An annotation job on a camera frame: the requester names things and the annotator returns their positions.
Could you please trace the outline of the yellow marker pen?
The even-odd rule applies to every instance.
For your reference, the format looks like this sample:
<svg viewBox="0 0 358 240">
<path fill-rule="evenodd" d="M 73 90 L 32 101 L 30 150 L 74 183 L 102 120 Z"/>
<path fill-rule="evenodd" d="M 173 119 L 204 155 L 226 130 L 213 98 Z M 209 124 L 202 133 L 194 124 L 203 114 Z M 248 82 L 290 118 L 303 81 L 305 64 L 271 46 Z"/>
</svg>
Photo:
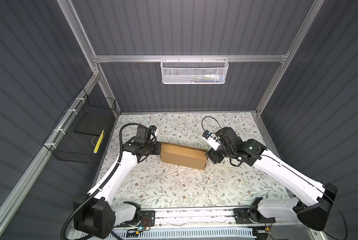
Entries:
<svg viewBox="0 0 358 240">
<path fill-rule="evenodd" d="M 99 148 L 100 148 L 100 145 L 101 145 L 103 139 L 104 139 L 104 131 L 102 131 L 101 134 L 100 134 L 100 136 L 98 137 L 98 140 L 97 140 L 97 142 L 96 142 L 96 144 L 95 144 L 95 147 L 94 147 L 94 150 L 93 150 L 93 153 L 94 153 L 94 154 L 97 154 L 97 153 L 98 153 Z"/>
</svg>

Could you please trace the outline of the pens in white basket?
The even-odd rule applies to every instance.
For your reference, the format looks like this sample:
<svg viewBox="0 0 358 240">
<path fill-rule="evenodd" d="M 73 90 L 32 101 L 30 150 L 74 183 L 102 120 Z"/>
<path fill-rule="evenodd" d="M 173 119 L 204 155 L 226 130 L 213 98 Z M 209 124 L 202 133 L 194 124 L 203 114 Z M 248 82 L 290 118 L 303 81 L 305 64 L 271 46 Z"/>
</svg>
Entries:
<svg viewBox="0 0 358 240">
<path fill-rule="evenodd" d="M 190 76 L 189 79 L 186 79 L 188 83 L 193 84 L 224 84 L 225 76 L 223 75 L 202 75 L 202 76 Z"/>
</svg>

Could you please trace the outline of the aluminium mounting rail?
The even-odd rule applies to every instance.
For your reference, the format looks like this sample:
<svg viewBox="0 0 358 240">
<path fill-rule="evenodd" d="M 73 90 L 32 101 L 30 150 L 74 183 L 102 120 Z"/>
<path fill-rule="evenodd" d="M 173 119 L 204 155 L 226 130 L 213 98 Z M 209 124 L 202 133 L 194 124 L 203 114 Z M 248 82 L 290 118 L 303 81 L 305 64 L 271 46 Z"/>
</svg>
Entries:
<svg viewBox="0 0 358 240">
<path fill-rule="evenodd" d="M 145 210 L 156 211 L 155 225 L 159 226 L 187 226 L 187 225 L 217 225 L 233 224 L 245 226 L 271 226 L 273 224 L 237 224 L 234 218 L 233 209 L 235 208 L 189 208 L 189 209 L 157 209 Z M 95 211 L 93 208 L 84 207 L 69 216 L 66 225 L 74 223 L 76 230 L 85 232 L 91 236 L 105 238 L 113 228 L 133 228 L 139 232 L 147 231 L 151 227 L 126 227 L 125 223 L 136 222 L 141 217 L 139 205 L 134 203 L 125 203 L 118 206 L 113 211 L 107 203 L 103 203 Z M 282 212 L 275 217 L 274 224 L 300 225 L 302 222 L 297 218 L 294 212 L 285 212 L 286 207 L 281 207 Z"/>
</svg>

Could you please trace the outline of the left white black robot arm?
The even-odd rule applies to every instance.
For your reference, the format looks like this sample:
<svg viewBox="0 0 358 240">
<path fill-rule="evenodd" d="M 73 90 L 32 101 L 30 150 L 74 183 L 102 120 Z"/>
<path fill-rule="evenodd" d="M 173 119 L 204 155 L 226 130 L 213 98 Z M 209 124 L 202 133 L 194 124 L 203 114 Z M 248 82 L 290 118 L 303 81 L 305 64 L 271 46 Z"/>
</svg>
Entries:
<svg viewBox="0 0 358 240">
<path fill-rule="evenodd" d="M 139 224 L 142 217 L 141 205 L 125 201 L 113 208 L 112 201 L 127 175 L 139 163 L 149 156 L 161 153 L 161 142 L 157 140 L 157 127 L 146 127 L 135 124 L 136 135 L 123 142 L 122 132 L 131 124 L 125 124 L 119 133 L 119 155 L 104 177 L 86 194 L 79 194 L 73 203 L 73 212 L 67 218 L 60 237 L 67 238 L 66 228 L 70 223 L 77 231 L 86 235 L 83 239 L 92 237 L 105 239 L 112 229 L 123 223 Z"/>
</svg>

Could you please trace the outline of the floral patterned table mat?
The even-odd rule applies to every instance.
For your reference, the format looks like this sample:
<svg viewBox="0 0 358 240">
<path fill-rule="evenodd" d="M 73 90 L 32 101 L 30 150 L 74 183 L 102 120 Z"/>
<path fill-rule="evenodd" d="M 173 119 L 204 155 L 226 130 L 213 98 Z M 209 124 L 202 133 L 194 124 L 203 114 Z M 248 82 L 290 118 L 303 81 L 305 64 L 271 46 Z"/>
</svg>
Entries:
<svg viewBox="0 0 358 240">
<path fill-rule="evenodd" d="M 215 132 L 218 127 L 231 127 L 242 140 L 263 141 L 251 113 L 187 113 L 121 115 L 99 172 L 103 177 L 119 154 L 120 141 L 136 134 L 136 124 L 155 125 L 161 142 L 209 149 L 203 130 Z M 286 200 L 287 189 L 265 173 L 247 165 L 231 165 L 228 159 L 220 164 L 208 162 L 205 170 L 196 170 L 163 163 L 159 156 L 150 156 L 127 175 L 112 204 L 125 201 L 140 204 L 144 209 L 221 207 L 249 205 L 256 197 Z"/>
</svg>

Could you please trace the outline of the brown cardboard box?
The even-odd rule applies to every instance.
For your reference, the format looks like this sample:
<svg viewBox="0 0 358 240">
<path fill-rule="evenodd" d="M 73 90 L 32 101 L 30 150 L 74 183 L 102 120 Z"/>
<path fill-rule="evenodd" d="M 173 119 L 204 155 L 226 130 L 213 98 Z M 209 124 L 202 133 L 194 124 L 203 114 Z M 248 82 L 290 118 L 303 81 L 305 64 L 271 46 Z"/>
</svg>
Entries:
<svg viewBox="0 0 358 240">
<path fill-rule="evenodd" d="M 181 145 L 162 143 L 160 152 L 161 161 L 167 164 L 178 165 L 204 171 L 208 158 L 206 151 Z"/>
</svg>

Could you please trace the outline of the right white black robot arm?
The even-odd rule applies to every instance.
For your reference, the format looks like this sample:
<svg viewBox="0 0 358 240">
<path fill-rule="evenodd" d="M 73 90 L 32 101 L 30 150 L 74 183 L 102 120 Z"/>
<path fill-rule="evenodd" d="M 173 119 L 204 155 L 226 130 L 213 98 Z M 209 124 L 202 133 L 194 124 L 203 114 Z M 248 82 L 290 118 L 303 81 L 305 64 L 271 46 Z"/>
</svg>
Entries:
<svg viewBox="0 0 358 240">
<path fill-rule="evenodd" d="M 242 141 L 230 127 L 216 133 L 208 130 L 202 137 L 210 145 L 206 156 L 214 164 L 228 158 L 236 167 L 246 164 L 272 177 L 295 196 L 289 200 L 264 200 L 256 197 L 245 212 L 253 223 L 275 223 L 279 219 L 297 220 L 310 229 L 323 231 L 338 192 L 332 184 L 317 182 L 278 158 L 262 143 Z"/>
</svg>

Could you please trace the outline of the black foam pad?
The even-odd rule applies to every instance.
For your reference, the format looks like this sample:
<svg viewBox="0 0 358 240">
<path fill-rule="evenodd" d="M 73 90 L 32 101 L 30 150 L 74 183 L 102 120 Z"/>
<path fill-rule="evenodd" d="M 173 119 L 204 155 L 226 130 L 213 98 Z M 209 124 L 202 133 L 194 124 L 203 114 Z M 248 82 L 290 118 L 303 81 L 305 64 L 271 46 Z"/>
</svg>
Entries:
<svg viewBox="0 0 358 240">
<path fill-rule="evenodd" d="M 107 117 L 103 115 L 84 113 L 74 127 L 74 132 L 99 137 L 104 129 Z"/>
</svg>

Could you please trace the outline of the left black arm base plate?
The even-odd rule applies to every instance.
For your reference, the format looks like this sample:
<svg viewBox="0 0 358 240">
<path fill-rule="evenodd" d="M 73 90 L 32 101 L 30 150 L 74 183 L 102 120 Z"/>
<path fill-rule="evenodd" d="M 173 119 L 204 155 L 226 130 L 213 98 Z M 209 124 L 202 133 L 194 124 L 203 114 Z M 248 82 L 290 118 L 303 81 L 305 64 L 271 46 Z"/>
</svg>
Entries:
<svg viewBox="0 0 358 240">
<path fill-rule="evenodd" d="M 156 211 L 141 211 L 141 217 L 136 222 L 125 223 L 126 227 L 154 227 Z"/>
</svg>

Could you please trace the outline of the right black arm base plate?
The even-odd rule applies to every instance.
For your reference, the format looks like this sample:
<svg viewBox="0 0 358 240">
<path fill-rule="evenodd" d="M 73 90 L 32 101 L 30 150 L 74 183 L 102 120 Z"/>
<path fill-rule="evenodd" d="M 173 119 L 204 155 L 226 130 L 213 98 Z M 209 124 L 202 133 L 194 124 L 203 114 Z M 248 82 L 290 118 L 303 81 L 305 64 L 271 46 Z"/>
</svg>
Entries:
<svg viewBox="0 0 358 240">
<path fill-rule="evenodd" d="M 258 210 L 249 208 L 233 209 L 234 218 L 237 224 L 274 224 L 275 218 L 265 218 Z"/>
</svg>

